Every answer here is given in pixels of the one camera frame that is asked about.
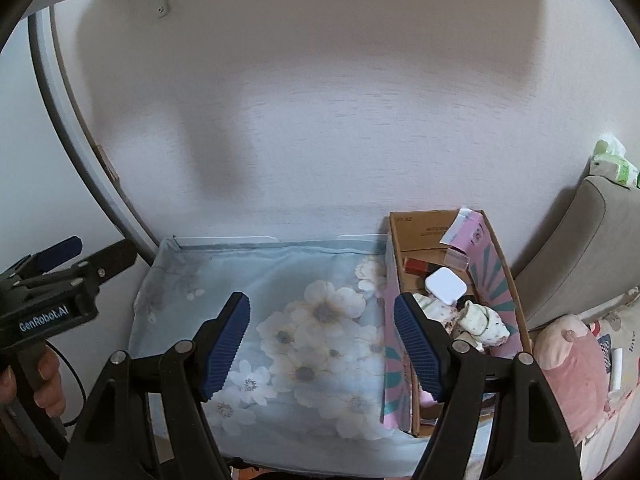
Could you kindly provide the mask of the left hand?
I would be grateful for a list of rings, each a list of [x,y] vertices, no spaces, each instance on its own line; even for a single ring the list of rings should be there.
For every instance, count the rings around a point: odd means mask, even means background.
[[[34,394],[35,404],[45,410],[50,418],[61,416],[66,409],[66,397],[62,387],[60,361],[50,348],[46,348],[38,363],[38,373],[42,385]],[[10,404],[16,397],[16,389],[14,371],[8,366],[1,374],[0,403]]]

